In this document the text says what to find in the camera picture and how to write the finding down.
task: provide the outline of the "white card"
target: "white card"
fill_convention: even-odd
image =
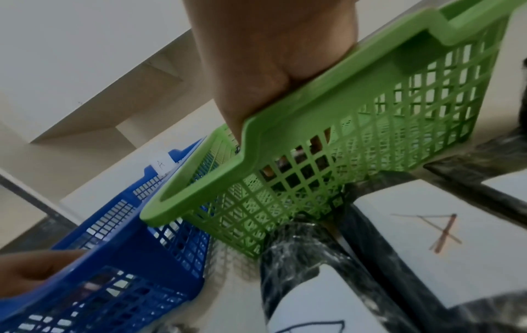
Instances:
[[[482,184],[527,202],[527,170],[490,178],[482,182]]]
[[[509,221],[423,180],[355,205],[446,308],[527,290],[527,230]]]
[[[150,159],[150,165],[152,165],[154,170],[160,176],[166,175],[177,167],[177,163],[174,162],[168,153],[156,155],[154,158]]]
[[[269,333],[386,333],[333,267],[319,269],[280,301],[267,323]]]

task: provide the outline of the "blue plastic basket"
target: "blue plastic basket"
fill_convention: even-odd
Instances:
[[[181,165],[200,143],[169,154]],[[147,167],[141,180],[56,244],[55,250],[90,251],[41,287],[0,300],[0,333],[132,333],[195,298],[209,235],[184,221],[148,228],[139,220],[150,194],[176,171],[160,177]]]

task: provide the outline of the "paper label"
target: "paper label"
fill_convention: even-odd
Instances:
[[[527,170],[490,178],[482,182],[482,184],[527,202]]]
[[[446,307],[527,289],[527,230],[423,180],[355,205]]]
[[[333,267],[319,269],[280,301],[269,333],[387,333]]]
[[[150,160],[150,165],[152,165],[154,170],[160,176],[166,175],[175,167],[177,167],[177,163],[174,162],[174,160],[170,157],[168,153],[159,154],[155,156]]]

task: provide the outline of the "green plastic basket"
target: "green plastic basket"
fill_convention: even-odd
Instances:
[[[412,169],[466,140],[510,13],[525,1],[461,0],[398,19],[248,119],[238,155],[229,129],[215,130],[141,219],[157,227],[182,217],[258,257],[265,234],[299,211],[329,213],[341,185],[380,170]],[[311,154],[316,136],[323,150]],[[301,163],[291,155],[298,146],[307,157]],[[281,172],[282,156],[290,167]],[[264,179],[265,166],[274,178]]]

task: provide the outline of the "white paper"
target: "white paper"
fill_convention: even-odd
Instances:
[[[507,173],[487,179],[482,184],[527,202],[527,170]]]
[[[527,289],[523,228],[423,180],[365,195],[355,205],[447,308]],[[457,217],[439,249],[452,214]]]
[[[150,165],[160,176],[166,175],[177,167],[177,163],[174,162],[168,153],[157,154],[150,159]]]
[[[323,264],[317,277],[298,285],[267,323],[269,333],[386,333],[347,283]]]

